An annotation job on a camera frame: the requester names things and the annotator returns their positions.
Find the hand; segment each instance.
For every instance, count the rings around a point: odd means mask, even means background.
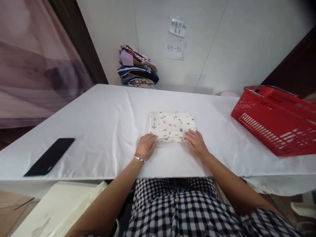
[[[143,159],[144,161],[149,160],[152,153],[154,152],[158,142],[154,142],[155,139],[158,136],[153,134],[146,134],[145,136],[142,136],[138,142],[135,156],[138,156],[139,158]]]
[[[204,143],[202,134],[198,130],[195,132],[189,129],[188,132],[185,132],[185,138],[190,151],[198,158],[204,159],[208,154],[210,154]]]

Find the paper note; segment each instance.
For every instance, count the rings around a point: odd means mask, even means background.
[[[183,60],[185,42],[181,39],[171,38],[166,45],[167,58]]]
[[[178,21],[176,19],[172,19],[171,25],[169,28],[169,31],[172,34],[176,36],[184,37],[186,30],[187,30],[187,26],[186,24],[184,24],[184,22]]]

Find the black and white gingham shirt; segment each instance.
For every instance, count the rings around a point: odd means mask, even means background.
[[[210,178],[138,179],[123,236],[301,236],[272,211],[240,216],[218,200]]]

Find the white table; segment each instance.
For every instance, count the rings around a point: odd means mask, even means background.
[[[237,101],[96,85],[2,150],[0,181],[113,179],[130,162],[139,137],[148,133],[151,111],[192,114],[209,151],[238,176],[310,175],[316,180],[316,156],[276,157],[230,116]],[[23,177],[58,138],[76,140],[48,175]],[[186,144],[159,144],[139,178],[209,175]]]

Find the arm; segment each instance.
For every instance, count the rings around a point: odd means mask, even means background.
[[[266,209],[281,214],[256,191],[249,187],[242,179],[231,172],[207,149],[202,134],[199,131],[185,133],[190,151],[201,159],[211,171],[224,194],[240,215],[249,214],[256,209]]]
[[[135,155],[147,161],[157,146],[158,142],[153,143],[156,138],[153,134],[141,137]],[[143,162],[134,158],[93,201],[65,237],[79,237],[84,234],[109,236],[142,166]]]

